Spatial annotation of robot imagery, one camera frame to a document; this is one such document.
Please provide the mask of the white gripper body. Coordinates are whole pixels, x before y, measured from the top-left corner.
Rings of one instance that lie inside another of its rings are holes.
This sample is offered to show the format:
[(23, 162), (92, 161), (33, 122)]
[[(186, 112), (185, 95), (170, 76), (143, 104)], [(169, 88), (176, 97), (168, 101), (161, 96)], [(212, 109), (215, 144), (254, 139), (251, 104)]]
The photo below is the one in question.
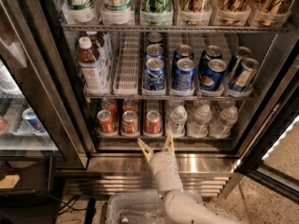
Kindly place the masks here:
[(160, 151), (155, 153), (150, 162), (149, 167), (153, 175), (157, 175), (160, 172), (170, 170), (178, 170), (178, 162), (175, 155), (170, 152)]

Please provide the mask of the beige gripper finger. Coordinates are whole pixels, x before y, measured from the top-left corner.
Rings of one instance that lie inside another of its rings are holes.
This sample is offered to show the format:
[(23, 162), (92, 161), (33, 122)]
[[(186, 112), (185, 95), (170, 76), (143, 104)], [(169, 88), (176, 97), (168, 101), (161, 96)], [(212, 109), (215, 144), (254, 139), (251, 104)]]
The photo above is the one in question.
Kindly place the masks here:
[(153, 150), (140, 138), (137, 139), (137, 143), (138, 143), (139, 147), (141, 148), (141, 150), (142, 150), (142, 152), (145, 156), (146, 161), (150, 162), (153, 155), (154, 155)]
[(170, 130), (167, 131), (166, 140), (164, 143), (164, 150), (175, 155), (174, 137)]

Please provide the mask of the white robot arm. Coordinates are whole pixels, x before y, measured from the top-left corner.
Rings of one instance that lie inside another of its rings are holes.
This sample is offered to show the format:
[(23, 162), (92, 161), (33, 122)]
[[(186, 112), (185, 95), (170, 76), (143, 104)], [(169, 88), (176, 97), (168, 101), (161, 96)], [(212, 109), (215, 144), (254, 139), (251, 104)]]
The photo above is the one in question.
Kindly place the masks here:
[(140, 138), (137, 143), (156, 181), (164, 219), (168, 224), (239, 224), (207, 209), (202, 200), (197, 201), (184, 190), (171, 131), (167, 132), (162, 151), (154, 153)]

